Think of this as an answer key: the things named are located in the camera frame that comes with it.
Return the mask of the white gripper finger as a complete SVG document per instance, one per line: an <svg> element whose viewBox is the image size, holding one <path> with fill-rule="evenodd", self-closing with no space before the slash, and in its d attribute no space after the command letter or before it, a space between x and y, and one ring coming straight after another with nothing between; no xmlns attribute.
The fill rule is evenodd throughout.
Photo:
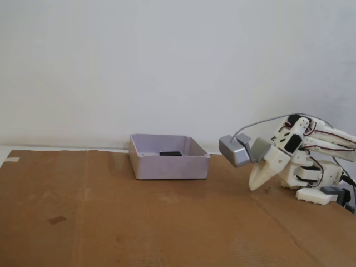
<svg viewBox="0 0 356 267"><path fill-rule="evenodd" d="M257 189L260 187L261 171L263 170L263 162L255 163L249 177L249 188Z"/></svg>
<svg viewBox="0 0 356 267"><path fill-rule="evenodd" d="M264 161L263 170L261 171L260 186L262 186L264 183L266 183L269 179L271 179L276 174L277 172L270 167L269 163Z"/></svg>

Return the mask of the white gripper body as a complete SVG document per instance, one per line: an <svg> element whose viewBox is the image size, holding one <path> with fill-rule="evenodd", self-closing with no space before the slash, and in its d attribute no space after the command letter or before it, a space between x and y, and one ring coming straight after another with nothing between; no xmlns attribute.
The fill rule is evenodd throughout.
<svg viewBox="0 0 356 267"><path fill-rule="evenodd" d="M264 160L263 173L268 176L274 176L285 168L290 161L290 156L277 147L271 146L265 154Z"/></svg>

